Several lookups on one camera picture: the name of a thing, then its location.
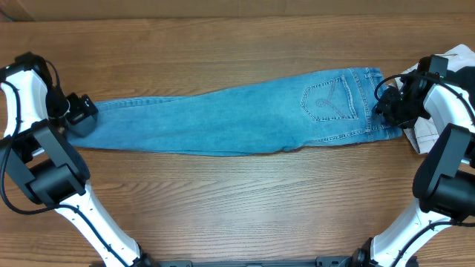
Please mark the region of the light blue denim jeans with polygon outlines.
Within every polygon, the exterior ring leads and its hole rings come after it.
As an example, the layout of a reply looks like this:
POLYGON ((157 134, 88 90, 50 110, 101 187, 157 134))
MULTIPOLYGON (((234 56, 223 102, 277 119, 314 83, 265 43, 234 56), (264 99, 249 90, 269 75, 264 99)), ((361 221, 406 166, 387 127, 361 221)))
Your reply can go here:
POLYGON ((68 134, 83 148, 247 156, 398 138, 374 113, 379 69, 323 70, 193 96, 97 104, 96 128, 68 134))

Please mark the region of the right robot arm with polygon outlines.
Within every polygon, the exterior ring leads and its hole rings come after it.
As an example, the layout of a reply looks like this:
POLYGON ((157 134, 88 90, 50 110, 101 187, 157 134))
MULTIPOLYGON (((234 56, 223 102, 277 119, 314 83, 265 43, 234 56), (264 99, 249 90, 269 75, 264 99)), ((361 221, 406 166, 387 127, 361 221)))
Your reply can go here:
POLYGON ((415 253, 439 232, 473 227, 466 219, 474 215, 474 176, 459 167, 474 165, 474 68, 448 65, 444 56, 426 56, 397 76, 401 88, 376 95, 375 112, 387 123, 406 129, 432 119, 439 137, 415 174, 410 205, 342 266, 417 266, 415 253))

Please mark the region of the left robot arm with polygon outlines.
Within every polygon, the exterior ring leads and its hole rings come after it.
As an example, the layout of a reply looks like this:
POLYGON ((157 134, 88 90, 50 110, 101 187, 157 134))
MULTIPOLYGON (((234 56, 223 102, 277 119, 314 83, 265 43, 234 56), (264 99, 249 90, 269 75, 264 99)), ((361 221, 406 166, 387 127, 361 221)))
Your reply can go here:
POLYGON ((98 110, 86 95, 65 95, 51 62, 27 52, 1 69, 7 127, 1 140, 1 177, 10 177, 38 209, 74 225, 104 266, 155 266, 153 258, 112 219, 96 197, 84 159, 65 134, 84 137, 98 110))

